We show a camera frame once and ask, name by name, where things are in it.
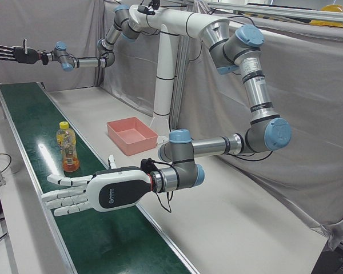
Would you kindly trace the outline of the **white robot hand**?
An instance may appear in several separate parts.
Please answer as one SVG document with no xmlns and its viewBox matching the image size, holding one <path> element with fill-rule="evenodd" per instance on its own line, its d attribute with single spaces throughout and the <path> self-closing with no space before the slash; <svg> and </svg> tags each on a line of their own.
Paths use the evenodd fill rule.
<svg viewBox="0 0 343 274">
<path fill-rule="evenodd" d="M 152 190 L 149 174 L 136 166 L 116 168 L 113 157 L 110 167 L 95 174 L 69 178 L 51 174 L 47 181 L 64 189 L 41 195 L 55 216 L 94 209 L 98 212 L 131 207 Z"/>
</svg>

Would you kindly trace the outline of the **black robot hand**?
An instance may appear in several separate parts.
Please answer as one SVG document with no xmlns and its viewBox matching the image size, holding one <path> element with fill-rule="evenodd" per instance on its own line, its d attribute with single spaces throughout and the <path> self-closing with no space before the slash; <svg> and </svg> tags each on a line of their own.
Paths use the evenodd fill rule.
<svg viewBox="0 0 343 274">
<path fill-rule="evenodd" d="M 41 54 L 27 46 L 27 39 L 24 38 L 23 46 L 4 46 L 0 45 L 0 60 L 12 61 L 33 65 L 41 60 Z"/>
</svg>

